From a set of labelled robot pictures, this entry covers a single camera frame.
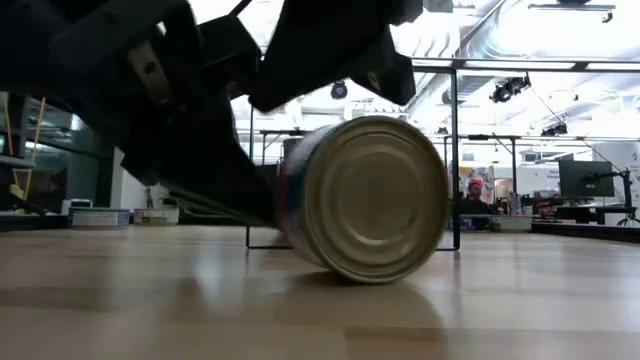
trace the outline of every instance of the person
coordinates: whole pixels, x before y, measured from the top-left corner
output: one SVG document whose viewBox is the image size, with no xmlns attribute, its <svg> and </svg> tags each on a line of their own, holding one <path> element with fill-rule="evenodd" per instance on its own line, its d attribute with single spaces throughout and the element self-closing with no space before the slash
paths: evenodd
<svg viewBox="0 0 640 360">
<path fill-rule="evenodd" d="M 490 215 L 491 208 L 482 201 L 482 187 L 484 183 L 481 179 L 471 179 L 467 186 L 467 196 L 460 201 L 460 214 L 464 215 Z M 476 230 L 483 230 L 489 226 L 488 218 L 474 217 L 473 227 Z"/>
</svg>

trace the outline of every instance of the computer monitor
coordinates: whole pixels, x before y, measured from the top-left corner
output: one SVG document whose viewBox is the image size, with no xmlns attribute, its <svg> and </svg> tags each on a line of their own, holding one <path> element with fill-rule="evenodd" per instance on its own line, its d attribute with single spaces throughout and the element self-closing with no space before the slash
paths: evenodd
<svg viewBox="0 0 640 360">
<path fill-rule="evenodd" d="M 558 161 L 560 170 L 560 195 L 562 197 L 614 197 L 613 176 L 594 175 L 613 172 L 608 161 Z"/>
</svg>

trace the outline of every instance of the can lid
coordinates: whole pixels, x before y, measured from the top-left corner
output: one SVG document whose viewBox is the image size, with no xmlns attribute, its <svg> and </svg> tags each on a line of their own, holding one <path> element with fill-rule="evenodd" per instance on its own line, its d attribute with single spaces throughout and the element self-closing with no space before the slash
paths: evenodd
<svg viewBox="0 0 640 360">
<path fill-rule="evenodd" d="M 334 271 L 387 283 L 436 249 L 447 215 L 442 161 L 406 122 L 370 116 L 340 125 L 317 149 L 300 221 Z"/>
</svg>

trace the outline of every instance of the metal can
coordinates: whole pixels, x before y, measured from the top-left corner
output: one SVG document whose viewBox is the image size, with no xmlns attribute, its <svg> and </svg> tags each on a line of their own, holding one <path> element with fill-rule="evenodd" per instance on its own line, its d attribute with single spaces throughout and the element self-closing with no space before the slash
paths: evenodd
<svg viewBox="0 0 640 360">
<path fill-rule="evenodd" d="M 308 261 L 350 280 L 402 279 L 440 241 L 444 167 L 404 121 L 368 116 L 321 128 L 296 145 L 282 176 L 288 240 Z"/>
</svg>

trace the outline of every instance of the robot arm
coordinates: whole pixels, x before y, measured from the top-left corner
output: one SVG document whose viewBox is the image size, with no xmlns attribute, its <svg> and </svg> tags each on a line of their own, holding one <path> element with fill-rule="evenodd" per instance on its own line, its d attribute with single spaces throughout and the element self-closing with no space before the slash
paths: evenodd
<svg viewBox="0 0 640 360">
<path fill-rule="evenodd" d="M 270 187 L 236 139 L 230 100 L 270 111 L 334 81 L 415 94 L 389 25 L 421 0 L 286 0 L 263 55 L 237 15 L 196 25 L 186 0 L 0 0 L 0 90 L 46 96 L 125 153 L 145 185 L 273 225 Z"/>
</svg>

